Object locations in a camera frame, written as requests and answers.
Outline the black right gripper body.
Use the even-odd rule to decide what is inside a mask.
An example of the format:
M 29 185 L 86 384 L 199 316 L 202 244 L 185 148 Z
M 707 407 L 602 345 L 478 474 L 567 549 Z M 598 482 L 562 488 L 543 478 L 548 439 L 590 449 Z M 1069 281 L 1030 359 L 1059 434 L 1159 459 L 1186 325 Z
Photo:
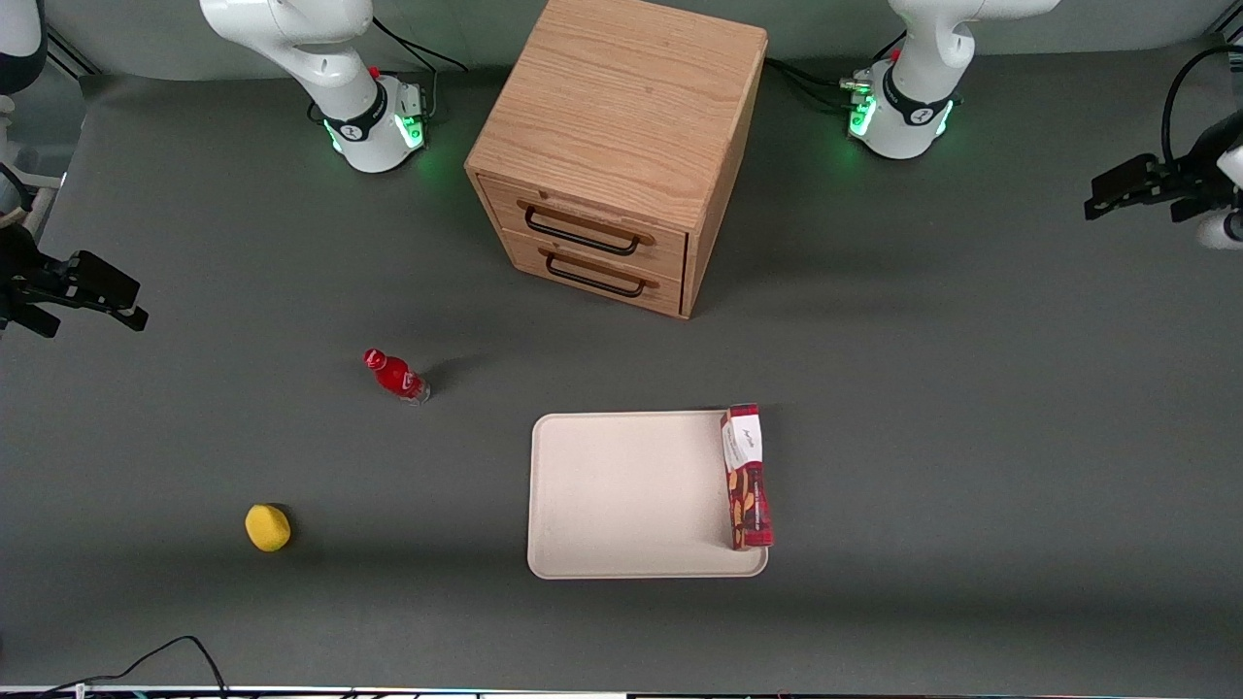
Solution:
M 72 269 L 77 256 L 53 257 L 40 251 L 34 235 L 21 224 L 1 229 L 1 328 L 10 323 L 53 338 L 61 318 L 39 303 L 67 306 Z

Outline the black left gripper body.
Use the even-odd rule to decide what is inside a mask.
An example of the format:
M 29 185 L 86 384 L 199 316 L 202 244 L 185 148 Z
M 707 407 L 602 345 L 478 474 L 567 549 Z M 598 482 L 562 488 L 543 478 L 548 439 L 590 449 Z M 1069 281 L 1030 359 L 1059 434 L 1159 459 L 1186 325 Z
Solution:
M 1163 164 L 1161 190 L 1175 224 L 1226 211 L 1241 211 L 1242 116 L 1208 127 L 1185 155 Z

